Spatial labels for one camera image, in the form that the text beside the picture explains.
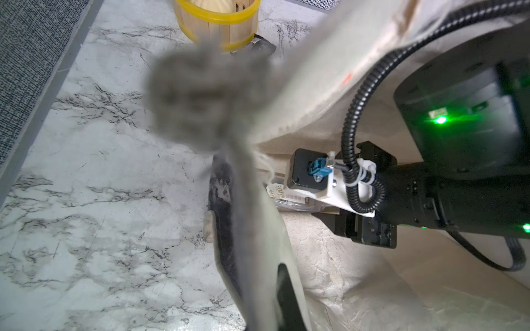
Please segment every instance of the green led light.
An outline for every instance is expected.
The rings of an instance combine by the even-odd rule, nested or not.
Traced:
[[[434,120],[436,123],[438,124],[444,124],[445,122],[447,122],[447,117],[445,116],[440,116],[438,117],[436,120]]]

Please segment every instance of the blue connector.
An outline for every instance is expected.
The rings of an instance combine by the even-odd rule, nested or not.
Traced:
[[[309,164],[308,172],[315,177],[315,180],[319,178],[320,180],[317,180],[318,182],[333,172],[333,167],[328,166],[327,162],[328,158],[319,157]]]

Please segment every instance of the yellow rubber band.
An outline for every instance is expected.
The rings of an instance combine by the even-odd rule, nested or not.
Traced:
[[[186,37],[188,37],[193,42],[199,41],[199,38],[197,38],[190,30],[188,30],[188,28],[186,28],[186,26],[184,25],[184,23],[180,20],[180,18],[178,16],[176,17],[176,21],[178,22],[178,24],[180,26],[180,30],[182,30],[182,32],[184,32]],[[256,33],[256,31],[252,32],[250,34],[250,36],[248,38],[246,38],[245,40],[243,40],[243,41],[234,42],[234,43],[226,43],[226,44],[221,45],[221,47],[222,47],[222,49],[224,51],[227,51],[227,52],[231,52],[231,51],[234,51],[236,49],[239,49],[239,48],[245,46],[246,44],[248,44],[249,42],[251,42],[252,39],[254,39],[254,34],[255,33]]]
[[[250,19],[260,8],[261,0],[255,0],[246,9],[237,13],[216,13],[192,5],[187,0],[175,0],[182,10],[190,13],[198,19],[209,23],[229,25],[238,24]]]

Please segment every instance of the fabric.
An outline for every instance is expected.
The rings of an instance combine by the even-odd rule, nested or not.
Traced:
[[[278,93],[263,108],[252,142],[293,133],[328,114],[380,57],[434,29],[436,25],[428,23],[443,18],[456,4],[341,2],[273,71]]]
[[[0,2],[0,168],[88,2]]]
[[[308,213],[281,216],[313,330],[530,328],[530,289],[438,231],[398,226],[388,249],[335,236]]]

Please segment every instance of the label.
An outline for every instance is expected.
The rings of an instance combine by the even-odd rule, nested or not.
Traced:
[[[442,116],[442,115],[447,115],[447,108],[443,107],[443,108],[438,108],[438,109],[434,109],[434,110],[431,110],[429,112],[429,117],[430,119],[435,119],[437,118],[438,116]]]
[[[282,184],[275,183],[272,185],[267,185],[267,193],[269,193],[269,196],[273,199],[306,204],[305,197],[296,194],[290,189],[284,189],[284,186]]]

